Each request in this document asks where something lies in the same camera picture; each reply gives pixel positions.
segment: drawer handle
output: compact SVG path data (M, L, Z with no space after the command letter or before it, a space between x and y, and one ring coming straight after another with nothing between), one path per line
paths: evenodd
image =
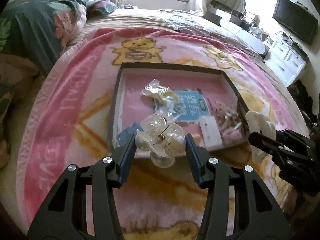
M278 67L284 72L284 68L277 63Z

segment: white dresser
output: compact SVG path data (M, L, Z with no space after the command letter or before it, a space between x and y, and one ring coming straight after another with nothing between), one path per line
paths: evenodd
M264 60L286 87L304 75L307 65L293 48L278 37Z

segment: metal bolt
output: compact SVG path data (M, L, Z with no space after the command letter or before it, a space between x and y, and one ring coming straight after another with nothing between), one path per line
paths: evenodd
M74 164L68 166L68 171L74 171L77 168Z
M111 157L105 157L102 160L104 163L111 163L112 162L112 158Z
M217 158L210 158L209 159L209 163L212 163L212 164L217 164L219 161Z
M246 166L244 167L244 169L245 169L247 172L253 171L253 168L252 168L250 165L246 165Z

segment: metal spring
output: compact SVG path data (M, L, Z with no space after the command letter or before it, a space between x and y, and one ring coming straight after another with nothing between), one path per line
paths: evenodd
M162 134L162 133L160 133L159 135L158 135L158 137L160 138L160 140L164 140L165 139L165 136Z

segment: black tv screen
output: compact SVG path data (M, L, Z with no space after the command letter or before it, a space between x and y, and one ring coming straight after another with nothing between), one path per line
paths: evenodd
M278 0L273 18L305 43L312 44L318 20L301 6L289 0Z

